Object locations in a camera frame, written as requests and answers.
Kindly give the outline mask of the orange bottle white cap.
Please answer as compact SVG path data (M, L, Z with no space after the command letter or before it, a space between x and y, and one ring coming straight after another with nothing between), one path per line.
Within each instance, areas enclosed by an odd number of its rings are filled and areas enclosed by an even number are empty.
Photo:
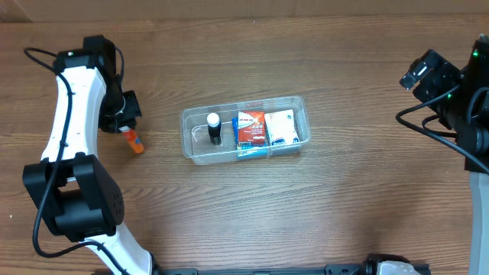
M119 131L123 134L125 140L136 154L141 154L144 151L144 145L134 129L123 126L119 128Z

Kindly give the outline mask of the red medicine box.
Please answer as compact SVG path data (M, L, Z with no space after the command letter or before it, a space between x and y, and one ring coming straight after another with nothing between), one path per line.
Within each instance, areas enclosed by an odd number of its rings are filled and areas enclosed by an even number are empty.
M266 142L264 112L238 113L238 141L240 145L260 145Z

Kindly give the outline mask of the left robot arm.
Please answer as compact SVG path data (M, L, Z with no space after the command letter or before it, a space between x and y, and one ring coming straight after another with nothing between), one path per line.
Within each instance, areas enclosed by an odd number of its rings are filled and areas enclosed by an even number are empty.
M55 258L87 247L113 274L161 274L124 223L121 189L98 159L99 131L122 134L137 154L144 150L135 131L137 96L122 88L122 51L96 35L53 58L47 67L57 81L53 127L40 162L22 174L37 207L34 250Z

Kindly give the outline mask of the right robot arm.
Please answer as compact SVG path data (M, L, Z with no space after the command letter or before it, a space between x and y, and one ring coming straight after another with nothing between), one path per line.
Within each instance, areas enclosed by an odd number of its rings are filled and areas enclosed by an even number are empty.
M472 235L468 272L488 273L488 36L474 42L467 65L459 69L434 50L413 61L400 85L435 112L450 133L426 128L431 135L455 140L465 157L472 200Z

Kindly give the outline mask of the white blue medicine box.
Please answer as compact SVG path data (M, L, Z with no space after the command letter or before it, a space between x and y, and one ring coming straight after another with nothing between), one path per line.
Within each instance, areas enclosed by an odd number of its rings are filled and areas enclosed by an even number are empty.
M264 118L271 146L291 145L300 142L292 109L266 113Z

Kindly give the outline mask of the black bottle white cap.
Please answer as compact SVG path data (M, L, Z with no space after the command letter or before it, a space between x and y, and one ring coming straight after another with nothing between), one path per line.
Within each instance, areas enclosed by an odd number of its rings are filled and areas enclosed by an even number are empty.
M209 113L207 116L207 125L210 141L214 145L220 145L221 139L221 120L217 113Z

